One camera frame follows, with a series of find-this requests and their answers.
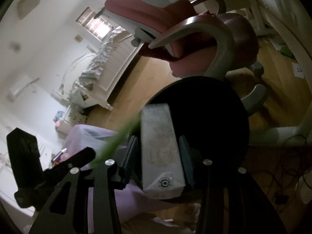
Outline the white paper carton box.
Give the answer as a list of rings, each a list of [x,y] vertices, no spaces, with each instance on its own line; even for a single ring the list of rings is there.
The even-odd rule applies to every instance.
[[[186,183],[170,109],[146,105],[141,111],[142,187],[151,199],[181,195]]]

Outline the green doublemint gum pack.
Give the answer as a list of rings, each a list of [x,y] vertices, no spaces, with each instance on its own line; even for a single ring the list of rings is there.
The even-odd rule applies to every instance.
[[[110,137],[105,145],[96,151],[95,159],[89,163],[90,168],[95,168],[100,163],[110,159],[122,142],[128,138],[131,131],[139,125],[140,120],[140,114],[138,113],[129,119],[115,135]]]

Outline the black round trash bin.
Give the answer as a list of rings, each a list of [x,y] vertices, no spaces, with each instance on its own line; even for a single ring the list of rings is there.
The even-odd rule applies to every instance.
[[[205,150],[243,147],[249,140],[246,109],[225,79],[194,76],[178,80],[158,92],[146,105],[159,104],[169,106],[178,147],[180,137],[195,148]],[[181,197],[187,191],[186,186],[187,183],[179,197],[163,201],[193,201],[184,201]]]

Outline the white bedside nightstand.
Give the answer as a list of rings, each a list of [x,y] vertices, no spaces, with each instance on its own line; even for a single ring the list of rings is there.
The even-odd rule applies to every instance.
[[[57,131],[68,135],[72,128],[76,125],[85,124],[87,116],[79,113],[71,106],[67,108],[64,116],[57,121]]]

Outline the white wooden bed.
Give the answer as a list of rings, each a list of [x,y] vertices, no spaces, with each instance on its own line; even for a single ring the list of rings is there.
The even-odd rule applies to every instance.
[[[52,96],[82,109],[100,105],[113,110],[109,96],[142,47],[134,47],[133,40],[124,28],[114,29],[98,52],[83,54],[69,66]]]

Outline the white wall air conditioner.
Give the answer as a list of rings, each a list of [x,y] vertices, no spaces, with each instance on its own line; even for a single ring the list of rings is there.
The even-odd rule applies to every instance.
[[[31,79],[28,75],[21,76],[14,85],[9,89],[7,97],[15,101],[19,94],[29,85],[36,83],[39,78]]]

